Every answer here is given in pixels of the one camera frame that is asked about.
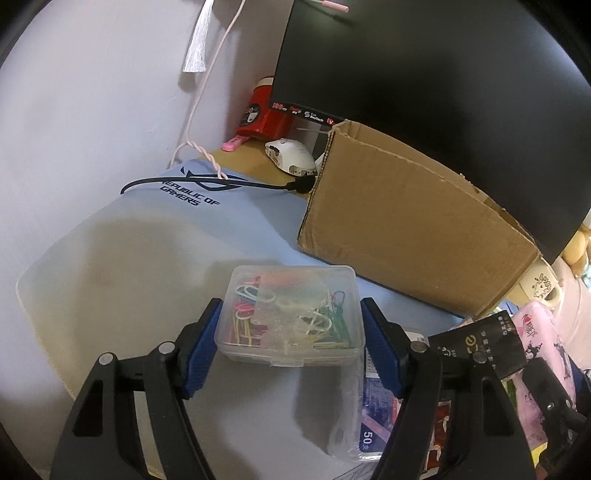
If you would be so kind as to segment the floss pick box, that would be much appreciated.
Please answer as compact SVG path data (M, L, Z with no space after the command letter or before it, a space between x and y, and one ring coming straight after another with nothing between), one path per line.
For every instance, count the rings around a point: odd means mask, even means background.
M368 351L342 367L329 455L353 463L379 461L401 405L384 387Z

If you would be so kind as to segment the pink Kuromi tissue pack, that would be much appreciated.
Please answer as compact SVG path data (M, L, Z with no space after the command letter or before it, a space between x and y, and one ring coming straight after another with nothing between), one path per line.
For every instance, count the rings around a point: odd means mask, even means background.
M570 357L566 353L554 325L552 312L543 304L532 301L522 307L512 321L517 329L527 361L542 358L565 388L572 403L576 400ZM522 373L512 377L515 386L517 413L529 448L534 450L547 442L542 428L543 415L522 379Z

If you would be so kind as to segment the clear paperclip box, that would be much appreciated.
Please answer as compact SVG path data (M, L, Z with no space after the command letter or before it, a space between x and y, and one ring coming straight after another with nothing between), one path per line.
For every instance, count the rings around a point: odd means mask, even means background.
M238 266L214 340L235 361L274 367L356 362L366 344L356 272L349 266Z

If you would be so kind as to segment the red crane-pattern box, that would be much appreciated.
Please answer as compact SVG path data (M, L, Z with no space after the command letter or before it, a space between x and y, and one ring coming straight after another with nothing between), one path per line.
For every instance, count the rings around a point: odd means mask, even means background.
M452 397L444 396L439 401L435 423L430 440L430 447L425 460L425 466L421 479L428 479L439 471L445 445L448 437L448 430L451 422Z

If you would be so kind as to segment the cream cartoon mug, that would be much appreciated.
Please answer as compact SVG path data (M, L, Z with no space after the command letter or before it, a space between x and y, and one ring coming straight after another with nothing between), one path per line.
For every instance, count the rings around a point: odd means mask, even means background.
M505 299L518 307L537 301L554 310L562 302L563 289L552 267L539 258L509 290Z

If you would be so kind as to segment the Cubone plush toy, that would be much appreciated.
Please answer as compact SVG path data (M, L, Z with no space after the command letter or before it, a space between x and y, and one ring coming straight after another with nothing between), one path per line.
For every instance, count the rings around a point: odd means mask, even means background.
M575 277L582 277L590 265L590 230L581 226L561 253Z

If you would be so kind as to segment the brown cardboard box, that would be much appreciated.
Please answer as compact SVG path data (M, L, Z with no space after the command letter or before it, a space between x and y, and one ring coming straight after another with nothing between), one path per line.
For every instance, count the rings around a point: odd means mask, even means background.
M497 305L540 257L533 238L484 191L354 121L329 132L297 244L473 318Z

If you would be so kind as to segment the pink cat-ear headset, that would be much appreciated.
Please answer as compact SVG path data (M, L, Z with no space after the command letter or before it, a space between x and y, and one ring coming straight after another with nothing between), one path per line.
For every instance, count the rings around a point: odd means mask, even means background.
M200 1L179 85L190 94L169 168L209 155L238 125L256 82L276 72L291 1Z

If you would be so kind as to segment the white computer mouse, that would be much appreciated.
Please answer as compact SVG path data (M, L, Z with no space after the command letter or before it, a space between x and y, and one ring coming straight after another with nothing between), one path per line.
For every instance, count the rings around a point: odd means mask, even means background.
M318 173L314 157L300 141L281 138L266 142L264 152L277 168L288 175L304 177Z

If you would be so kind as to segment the pink pen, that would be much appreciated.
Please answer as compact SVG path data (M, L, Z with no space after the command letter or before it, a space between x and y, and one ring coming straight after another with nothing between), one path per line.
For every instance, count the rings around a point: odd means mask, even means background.
M221 150L223 152L233 152L240 146L242 146L242 144L245 143L247 140L249 140L249 137L235 135L235 137L232 137L231 139L229 139L221 145Z

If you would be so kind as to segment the black curved monitor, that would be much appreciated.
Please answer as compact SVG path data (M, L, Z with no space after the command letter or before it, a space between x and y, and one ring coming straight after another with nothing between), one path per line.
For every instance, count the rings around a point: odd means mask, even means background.
M464 175L556 258L590 208L586 1L291 7L271 101L353 120Z

